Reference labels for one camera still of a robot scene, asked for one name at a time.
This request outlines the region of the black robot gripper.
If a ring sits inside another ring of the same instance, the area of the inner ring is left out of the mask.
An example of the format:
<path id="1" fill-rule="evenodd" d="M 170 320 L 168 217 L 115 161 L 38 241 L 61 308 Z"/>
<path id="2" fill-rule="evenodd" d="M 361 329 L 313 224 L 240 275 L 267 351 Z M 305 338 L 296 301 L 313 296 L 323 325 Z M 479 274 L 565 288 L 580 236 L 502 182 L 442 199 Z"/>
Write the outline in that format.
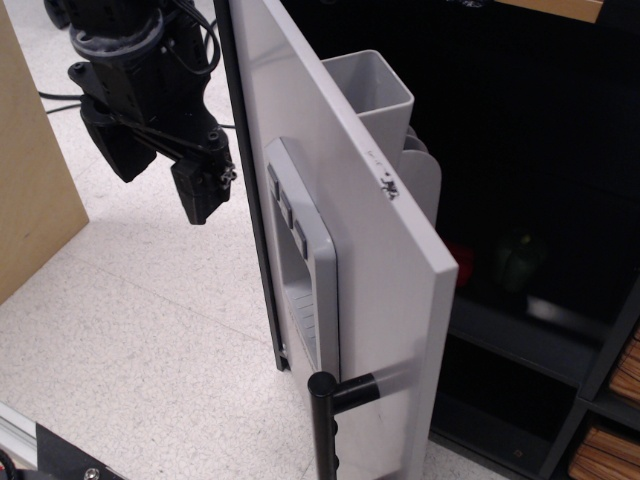
<path id="1" fill-rule="evenodd" d="M 221 59 L 197 10 L 71 10 L 69 69 L 82 90 L 80 116 L 114 173 L 133 181 L 155 159 L 172 177 L 189 223 L 204 225 L 229 200 L 235 178 L 228 140 L 204 105 Z"/>

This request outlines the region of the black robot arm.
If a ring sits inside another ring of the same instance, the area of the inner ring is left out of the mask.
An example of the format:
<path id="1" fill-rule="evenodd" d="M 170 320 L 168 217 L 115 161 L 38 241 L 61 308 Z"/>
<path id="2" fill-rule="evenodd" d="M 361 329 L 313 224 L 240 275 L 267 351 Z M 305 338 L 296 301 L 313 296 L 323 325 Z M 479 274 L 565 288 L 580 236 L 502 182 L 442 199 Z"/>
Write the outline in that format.
<path id="1" fill-rule="evenodd" d="M 230 198 L 228 137 L 204 104 L 221 59 L 210 22 L 192 1 L 49 1 L 81 61 L 80 116 L 115 174 L 130 182 L 158 155 L 193 225 Z"/>

